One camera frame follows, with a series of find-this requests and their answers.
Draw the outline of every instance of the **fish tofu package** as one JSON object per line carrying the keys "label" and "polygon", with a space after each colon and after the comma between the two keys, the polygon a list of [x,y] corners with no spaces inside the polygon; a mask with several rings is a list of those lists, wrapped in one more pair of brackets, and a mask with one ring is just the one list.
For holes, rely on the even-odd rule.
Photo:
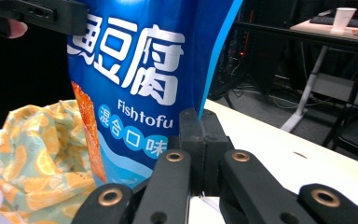
{"label": "fish tofu package", "polygon": [[98,186],[151,176],[179,113],[199,114],[241,0],[81,0],[88,29],[68,36],[70,77]]}

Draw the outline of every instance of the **crumpled bag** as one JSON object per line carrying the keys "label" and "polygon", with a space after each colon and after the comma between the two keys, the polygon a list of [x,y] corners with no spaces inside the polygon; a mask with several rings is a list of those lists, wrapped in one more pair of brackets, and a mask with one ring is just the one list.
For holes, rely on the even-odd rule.
{"label": "crumpled bag", "polygon": [[12,223],[70,223],[96,189],[77,102],[27,105],[0,136],[0,212]]}

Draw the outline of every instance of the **light blue circle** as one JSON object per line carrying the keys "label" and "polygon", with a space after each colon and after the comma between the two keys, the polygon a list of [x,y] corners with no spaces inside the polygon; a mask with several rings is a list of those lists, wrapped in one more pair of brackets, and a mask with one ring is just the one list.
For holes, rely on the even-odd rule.
{"label": "light blue circle", "polygon": [[166,136],[150,135],[145,139],[144,152],[152,159],[156,160],[167,148],[168,138]]}
{"label": "light blue circle", "polygon": [[126,146],[133,151],[141,150],[145,143],[145,138],[142,132],[133,126],[127,126],[124,129],[122,138]]}
{"label": "light blue circle", "polygon": [[109,119],[110,119],[110,108],[107,105],[100,105],[98,109],[98,119],[101,124],[105,127],[109,127]]}
{"label": "light blue circle", "polygon": [[124,125],[118,115],[112,115],[109,119],[110,133],[116,139],[120,139],[123,136]]}

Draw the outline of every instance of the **black chair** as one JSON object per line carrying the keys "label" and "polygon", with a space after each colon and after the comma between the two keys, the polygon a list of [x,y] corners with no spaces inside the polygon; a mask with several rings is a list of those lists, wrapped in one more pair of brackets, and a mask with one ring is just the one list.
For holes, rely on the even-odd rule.
{"label": "black chair", "polygon": [[340,147],[358,156],[358,108],[354,101],[358,93],[358,71],[353,82],[350,97],[341,110],[336,123],[326,136],[323,146],[327,147],[333,141],[332,150]]}

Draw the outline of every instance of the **white cup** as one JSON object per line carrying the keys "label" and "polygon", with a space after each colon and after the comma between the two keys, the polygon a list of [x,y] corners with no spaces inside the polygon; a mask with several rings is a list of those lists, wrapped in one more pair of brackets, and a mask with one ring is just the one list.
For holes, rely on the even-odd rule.
{"label": "white cup", "polygon": [[353,17],[356,8],[352,7],[339,7],[337,8],[336,16],[334,18],[333,28],[331,33],[342,34],[345,31],[351,18]]}

